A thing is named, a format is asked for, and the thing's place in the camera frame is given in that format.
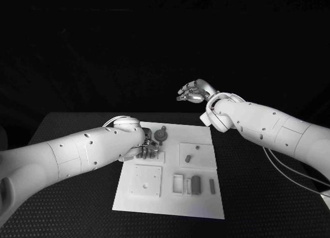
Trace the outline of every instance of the white platform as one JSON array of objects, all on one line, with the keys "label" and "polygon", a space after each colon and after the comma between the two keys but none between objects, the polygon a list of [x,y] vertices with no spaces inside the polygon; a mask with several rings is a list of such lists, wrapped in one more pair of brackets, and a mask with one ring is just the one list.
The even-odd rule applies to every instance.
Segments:
[{"label": "white platform", "polygon": [[[208,151],[208,147],[205,150],[209,154],[209,160],[206,161],[209,162],[208,168],[198,167],[198,161],[195,161],[192,168],[180,167],[180,143],[195,144],[195,146],[199,145],[200,148],[205,147],[202,147],[202,145],[210,145],[213,149],[210,128],[205,126],[141,122],[141,127],[150,128],[153,133],[163,125],[169,133],[169,138],[163,142],[163,146],[160,146],[160,151],[164,152],[164,158],[157,162],[140,159],[124,162],[112,210],[225,219],[218,172],[213,168],[216,166],[216,159],[215,156],[212,158],[212,151]],[[159,180],[156,178],[156,180],[151,180],[151,176],[149,176],[146,180],[140,182],[134,181],[136,170],[141,165],[154,168],[161,167],[160,196],[157,196],[157,193],[153,194],[157,190],[154,182]],[[183,195],[173,194],[173,175],[183,175]],[[187,196],[186,180],[195,175],[200,176],[202,194]],[[216,194],[210,193],[209,179],[215,181]],[[136,190],[136,188],[138,189],[138,193],[146,192],[150,183],[153,183],[151,188],[156,189],[150,193],[151,195],[134,195],[131,193],[131,190]]]}]

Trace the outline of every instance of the table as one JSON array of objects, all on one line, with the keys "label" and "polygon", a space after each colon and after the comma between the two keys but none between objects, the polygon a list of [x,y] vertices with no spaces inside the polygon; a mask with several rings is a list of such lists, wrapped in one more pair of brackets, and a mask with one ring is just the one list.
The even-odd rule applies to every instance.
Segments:
[{"label": "table", "polygon": [[[97,128],[118,115],[130,115],[141,121],[203,125],[198,113],[49,113],[29,144]],[[117,161],[39,191],[2,227],[0,238],[330,238],[330,211],[321,197],[287,180],[262,148],[247,141],[236,130],[221,133],[212,128],[212,140],[225,220],[112,211],[123,168]],[[277,155],[304,173],[298,161]],[[284,172],[316,189],[307,178]]]}]

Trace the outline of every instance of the cable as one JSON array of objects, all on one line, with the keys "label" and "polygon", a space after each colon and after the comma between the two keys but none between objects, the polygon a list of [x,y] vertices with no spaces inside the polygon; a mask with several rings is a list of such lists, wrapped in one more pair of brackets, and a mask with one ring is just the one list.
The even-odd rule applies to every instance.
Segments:
[{"label": "cable", "polygon": [[104,125],[102,125],[102,127],[107,127],[117,119],[120,119],[120,118],[130,118],[130,116],[117,116],[117,117],[114,117]]},{"label": "cable", "polygon": [[293,181],[293,180],[287,177],[287,175],[281,172],[281,170],[280,170],[278,167],[275,166],[274,162],[271,161],[271,158],[270,158],[270,156],[268,156],[268,153],[267,153],[267,150],[265,150],[264,147],[262,147],[262,149],[264,149],[264,152],[265,152],[265,154],[267,154],[267,157],[268,157],[268,160],[270,160],[271,164],[274,165],[274,167],[277,168],[277,170],[280,171],[280,173],[285,176],[285,178],[287,178],[293,183],[296,183],[300,187],[306,188],[308,191],[311,191],[311,192],[314,192],[314,193],[317,193],[317,194],[320,194],[320,195],[323,195],[323,196],[326,196],[326,197],[330,198],[329,195],[326,195],[326,194],[321,193],[321,192],[314,191],[313,189],[310,189],[308,187],[303,186],[301,184],[298,184],[296,181]]},{"label": "cable", "polygon": [[278,163],[287,168],[287,169],[290,169],[293,172],[296,172],[297,174],[300,174],[300,175],[303,175],[304,177],[307,177],[307,178],[310,178],[310,179],[313,179],[314,181],[317,181],[317,182],[320,182],[321,184],[324,184],[326,186],[329,186],[330,187],[330,184],[327,184],[327,183],[324,183],[323,181],[320,181],[319,179],[316,179],[316,178],[313,178],[313,177],[310,177],[308,175],[306,175],[306,174],[303,174],[303,173],[300,173],[298,171],[296,171],[294,169],[291,169],[287,165],[284,165],[284,163],[278,160],[278,158],[275,157],[275,155],[274,155],[274,153],[272,153],[272,151],[270,150],[270,152],[271,152],[271,154],[272,154],[272,156],[274,156],[274,158],[275,158],[275,160],[278,161]]}]

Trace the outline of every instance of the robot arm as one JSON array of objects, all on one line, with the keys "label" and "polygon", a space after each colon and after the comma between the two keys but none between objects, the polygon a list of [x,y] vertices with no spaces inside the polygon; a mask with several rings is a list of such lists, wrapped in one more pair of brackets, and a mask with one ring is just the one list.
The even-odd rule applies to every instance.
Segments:
[{"label": "robot arm", "polygon": [[140,121],[120,119],[39,144],[0,151],[0,227],[26,199],[56,182],[141,152],[146,133]]},{"label": "robot arm", "polygon": [[208,101],[200,116],[205,125],[213,125],[221,132],[236,129],[247,140],[308,164],[330,180],[330,129],[247,102],[235,94],[219,93],[206,84],[198,79],[180,89],[183,94],[177,97],[179,101],[190,101],[193,97]]}]

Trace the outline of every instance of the gray object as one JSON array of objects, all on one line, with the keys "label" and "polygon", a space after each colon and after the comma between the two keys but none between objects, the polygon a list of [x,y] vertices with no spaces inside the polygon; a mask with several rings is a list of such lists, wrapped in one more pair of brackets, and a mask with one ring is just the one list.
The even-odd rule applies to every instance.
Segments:
[{"label": "gray object", "polygon": [[154,138],[160,142],[160,145],[163,145],[163,141],[167,139],[167,132],[166,132],[166,126],[161,126],[161,129],[156,131]]},{"label": "gray object", "polygon": [[190,162],[190,159],[192,159],[192,156],[187,155],[185,161],[189,163],[189,162]]},{"label": "gray object", "polygon": [[213,184],[213,179],[209,180],[210,183],[210,193],[215,194],[215,184]]},{"label": "gray object", "polygon": [[192,194],[200,195],[200,176],[192,177]]}]

